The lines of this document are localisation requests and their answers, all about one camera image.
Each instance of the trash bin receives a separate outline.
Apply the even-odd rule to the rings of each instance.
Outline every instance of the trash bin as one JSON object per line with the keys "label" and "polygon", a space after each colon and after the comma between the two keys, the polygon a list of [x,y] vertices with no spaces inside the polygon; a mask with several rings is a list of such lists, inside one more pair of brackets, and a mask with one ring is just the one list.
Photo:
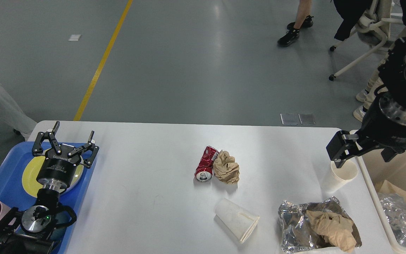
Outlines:
{"label": "trash bin", "polygon": [[392,248],[397,253],[406,253],[406,247],[400,246],[396,241],[374,188],[375,184],[388,180],[406,191],[406,152],[385,163],[380,155],[381,151],[371,151],[356,159]]}

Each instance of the yellow plate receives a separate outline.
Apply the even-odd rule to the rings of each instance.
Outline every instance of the yellow plate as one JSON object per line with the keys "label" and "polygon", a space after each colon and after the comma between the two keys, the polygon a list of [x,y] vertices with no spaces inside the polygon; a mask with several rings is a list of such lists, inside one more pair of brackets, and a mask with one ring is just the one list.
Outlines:
{"label": "yellow plate", "polygon": [[[34,198],[37,197],[38,190],[43,187],[43,185],[38,183],[36,180],[38,172],[40,172],[40,168],[42,167],[43,161],[45,161],[45,156],[32,158],[25,167],[23,176],[21,177],[21,183],[23,184],[24,190],[27,194],[33,196]],[[67,189],[67,191],[71,190],[76,185],[76,183],[78,183],[83,172],[84,166],[78,165],[78,167],[76,168],[76,172],[74,173],[73,180],[71,181],[70,187]]]}

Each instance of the robotic arm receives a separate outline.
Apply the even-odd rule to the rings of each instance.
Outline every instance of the robotic arm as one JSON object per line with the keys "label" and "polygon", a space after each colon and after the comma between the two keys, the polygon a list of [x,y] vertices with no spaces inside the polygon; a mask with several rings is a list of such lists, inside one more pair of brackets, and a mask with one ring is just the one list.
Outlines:
{"label": "robotic arm", "polygon": [[[49,254],[62,236],[55,233],[76,222],[73,209],[59,202],[60,190],[70,187],[79,164],[87,168],[92,166],[99,147],[92,140],[93,131],[87,143],[80,147],[59,144],[55,138],[59,124],[56,122],[51,132],[37,134],[32,148],[33,156],[43,156],[44,140],[51,144],[51,149],[45,151],[45,161],[36,178],[43,187],[38,190],[33,206],[24,212],[13,207],[0,221],[0,253]],[[86,151],[92,151],[92,154],[82,159],[81,154]]]}
{"label": "robotic arm", "polygon": [[396,40],[379,71],[388,91],[376,94],[355,134],[338,131],[326,147],[338,168],[347,159],[375,149],[383,148],[385,162],[406,151],[406,37]]}

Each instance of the white table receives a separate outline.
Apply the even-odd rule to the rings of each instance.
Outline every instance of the white table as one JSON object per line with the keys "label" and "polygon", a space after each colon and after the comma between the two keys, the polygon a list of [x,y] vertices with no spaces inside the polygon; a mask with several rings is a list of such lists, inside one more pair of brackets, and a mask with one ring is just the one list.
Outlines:
{"label": "white table", "polygon": [[[29,141],[54,124],[37,124]],[[329,197],[319,181],[329,168],[325,146],[335,128],[61,121],[56,137],[83,143],[91,130],[100,152],[70,254],[280,253],[277,210],[283,199],[300,204]],[[237,186],[193,180],[207,145],[235,156]],[[353,253],[393,252],[361,174],[334,195],[363,242]],[[245,243],[216,217],[221,198],[261,216]]]}

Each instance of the crumpled brown paper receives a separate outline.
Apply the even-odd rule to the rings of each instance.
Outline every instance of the crumpled brown paper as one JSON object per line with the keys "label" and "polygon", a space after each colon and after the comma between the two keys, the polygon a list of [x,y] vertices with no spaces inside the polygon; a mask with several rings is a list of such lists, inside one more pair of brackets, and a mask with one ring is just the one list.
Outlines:
{"label": "crumpled brown paper", "polygon": [[217,178],[224,183],[239,182],[239,164],[227,151],[220,151],[213,163],[214,172]]}
{"label": "crumpled brown paper", "polygon": [[352,252],[355,238],[352,235],[353,221],[334,212],[306,211],[311,228],[322,235],[327,243],[339,247],[342,251]]}

